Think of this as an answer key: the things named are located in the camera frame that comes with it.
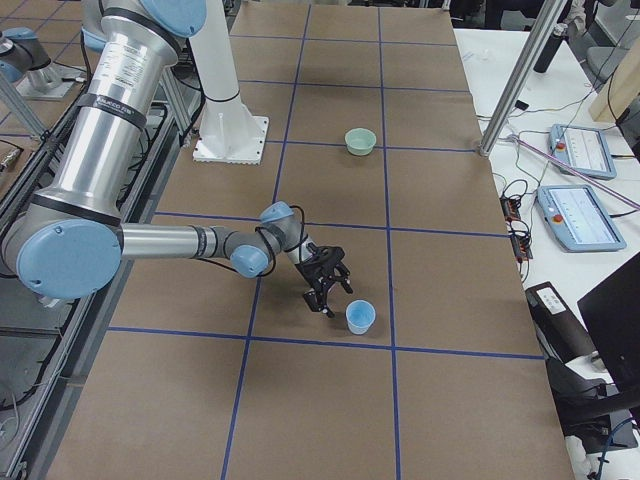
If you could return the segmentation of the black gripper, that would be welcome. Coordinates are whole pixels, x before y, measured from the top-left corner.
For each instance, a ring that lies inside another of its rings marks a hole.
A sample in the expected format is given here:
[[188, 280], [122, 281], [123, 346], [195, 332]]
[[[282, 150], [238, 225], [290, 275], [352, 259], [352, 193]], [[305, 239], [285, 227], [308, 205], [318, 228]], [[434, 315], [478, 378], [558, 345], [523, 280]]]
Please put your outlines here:
[[339, 246], [315, 244], [307, 244], [306, 249], [311, 256], [298, 264], [297, 269], [312, 289], [302, 297], [312, 312], [334, 318], [335, 313], [328, 304], [331, 287], [339, 283], [347, 294], [353, 293], [350, 272], [342, 262], [345, 252]]

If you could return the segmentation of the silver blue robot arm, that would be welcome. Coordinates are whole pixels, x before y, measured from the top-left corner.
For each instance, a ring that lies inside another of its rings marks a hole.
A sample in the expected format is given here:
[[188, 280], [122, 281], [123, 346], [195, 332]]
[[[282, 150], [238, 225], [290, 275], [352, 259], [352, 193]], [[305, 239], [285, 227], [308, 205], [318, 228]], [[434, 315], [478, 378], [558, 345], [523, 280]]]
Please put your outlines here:
[[51, 58], [36, 33], [28, 27], [1, 31], [1, 73], [11, 83], [28, 72], [40, 71], [51, 64]]
[[348, 287], [344, 251], [320, 246], [285, 202], [266, 208], [251, 233], [222, 226], [125, 223], [116, 202], [162, 74], [184, 45], [205, 95], [196, 159], [256, 163], [268, 119], [243, 104], [224, 9], [218, 1], [93, 1], [93, 35], [103, 43], [88, 91], [52, 183], [38, 190], [9, 229], [1, 258], [29, 290], [78, 299], [107, 285], [125, 259], [189, 258], [246, 278], [271, 273], [285, 254], [308, 283], [304, 300], [330, 313], [328, 295]]

